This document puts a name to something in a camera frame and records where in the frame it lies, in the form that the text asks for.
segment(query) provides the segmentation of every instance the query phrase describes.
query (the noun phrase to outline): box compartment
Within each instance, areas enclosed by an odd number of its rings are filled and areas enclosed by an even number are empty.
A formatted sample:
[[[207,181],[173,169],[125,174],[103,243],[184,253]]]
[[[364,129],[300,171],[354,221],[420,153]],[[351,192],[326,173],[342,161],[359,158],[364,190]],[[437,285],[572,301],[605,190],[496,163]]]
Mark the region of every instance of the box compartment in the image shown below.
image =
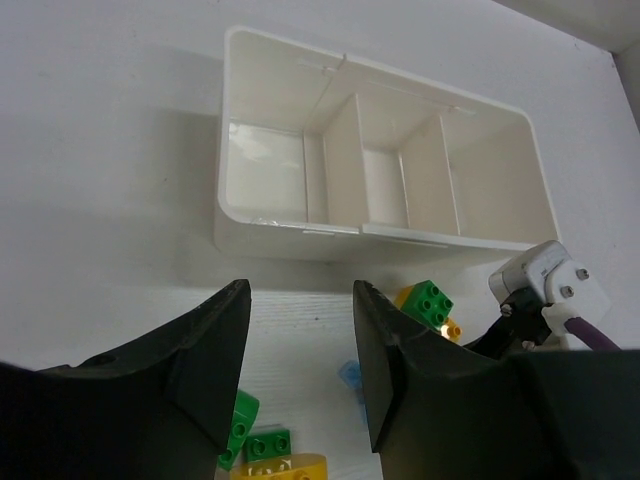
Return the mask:
[[[509,107],[236,30],[221,123],[223,250],[349,260],[407,242],[517,251],[558,238],[531,125]]]

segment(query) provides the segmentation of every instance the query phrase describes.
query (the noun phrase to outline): purple cable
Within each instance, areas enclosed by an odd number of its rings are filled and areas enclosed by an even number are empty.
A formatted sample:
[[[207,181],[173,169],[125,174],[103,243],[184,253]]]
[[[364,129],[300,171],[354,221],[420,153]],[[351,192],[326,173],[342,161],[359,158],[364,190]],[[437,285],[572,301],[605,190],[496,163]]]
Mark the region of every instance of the purple cable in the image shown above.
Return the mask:
[[[621,350],[609,337],[591,325],[582,317],[570,318],[564,322],[567,332],[575,335],[591,350],[614,351]]]

